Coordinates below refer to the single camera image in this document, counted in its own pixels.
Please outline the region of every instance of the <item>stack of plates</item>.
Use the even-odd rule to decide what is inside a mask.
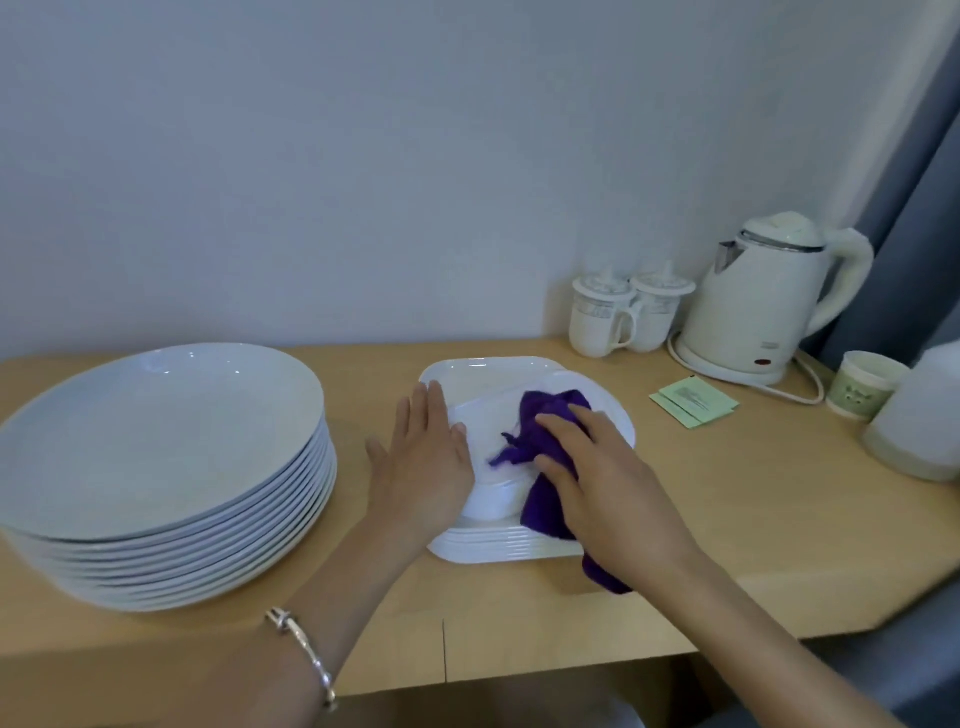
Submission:
[[[172,609],[276,563],[336,473],[306,366],[243,344],[174,347],[68,379],[0,427],[0,526],[78,599]]]
[[[434,540],[430,550],[458,564],[583,554],[575,542],[520,525],[520,512],[539,475],[537,468],[533,464],[491,468],[490,460],[506,445],[502,432],[518,433],[520,400],[527,390],[551,394],[579,390],[593,409],[607,413],[632,447],[636,432],[620,402],[592,379],[536,356],[450,359],[420,376],[420,381],[431,379],[444,386],[450,421],[467,425],[476,484],[461,518]]]

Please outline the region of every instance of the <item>paper cup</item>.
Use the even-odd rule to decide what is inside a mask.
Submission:
[[[910,367],[873,352],[847,352],[827,394],[841,417],[869,422],[897,391]]]

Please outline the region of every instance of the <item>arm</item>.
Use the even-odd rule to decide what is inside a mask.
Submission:
[[[571,406],[584,433],[554,415],[538,422],[579,477],[544,455],[567,526],[604,569],[645,596],[693,642],[765,728],[895,728],[764,612],[697,546],[657,476],[606,415]]]
[[[444,392],[422,384],[397,405],[390,451],[367,443],[370,507],[326,563],[283,605],[334,677],[394,582],[463,510],[473,487],[467,431],[449,426]],[[300,647],[264,623],[160,726],[307,728],[320,681]]]

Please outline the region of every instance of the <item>hand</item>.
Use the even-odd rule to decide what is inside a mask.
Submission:
[[[573,459],[573,474],[546,455],[536,464],[557,487],[567,527],[605,570],[638,592],[663,586],[671,572],[703,553],[650,466],[602,412],[570,405],[587,429],[556,415],[537,422]]]
[[[367,441],[373,465],[368,518],[395,527],[420,551],[460,516],[475,478],[467,428],[450,426],[440,382],[419,383],[396,405],[390,451]]]

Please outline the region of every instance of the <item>kettle base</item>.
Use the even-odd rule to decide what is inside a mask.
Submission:
[[[667,339],[667,349],[673,357],[683,364],[691,372],[698,375],[709,376],[712,379],[732,382],[733,384],[747,384],[751,386],[769,386],[776,384],[786,374],[785,368],[774,369],[770,372],[739,372],[736,369],[728,369],[707,361],[699,354],[688,347],[682,337],[677,337],[676,345],[671,339]]]

